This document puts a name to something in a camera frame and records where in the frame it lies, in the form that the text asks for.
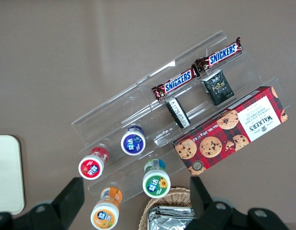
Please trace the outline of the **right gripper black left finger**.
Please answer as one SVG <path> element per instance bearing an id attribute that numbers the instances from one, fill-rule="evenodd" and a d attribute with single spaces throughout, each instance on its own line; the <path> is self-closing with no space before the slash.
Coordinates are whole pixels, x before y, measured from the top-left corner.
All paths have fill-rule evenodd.
<path id="1" fill-rule="evenodd" d="M 73 178 L 49 204 L 42 203 L 29 212 L 31 230 L 67 230 L 84 203 L 81 177 Z"/>

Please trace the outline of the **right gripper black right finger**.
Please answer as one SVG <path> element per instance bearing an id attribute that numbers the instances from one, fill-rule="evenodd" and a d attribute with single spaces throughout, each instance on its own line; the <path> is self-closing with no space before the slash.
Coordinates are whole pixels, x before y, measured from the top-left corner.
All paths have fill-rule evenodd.
<path id="1" fill-rule="evenodd" d="M 190 178 L 190 201 L 196 219 L 191 230 L 234 230 L 233 209 L 225 202 L 213 201 L 199 177 Z"/>

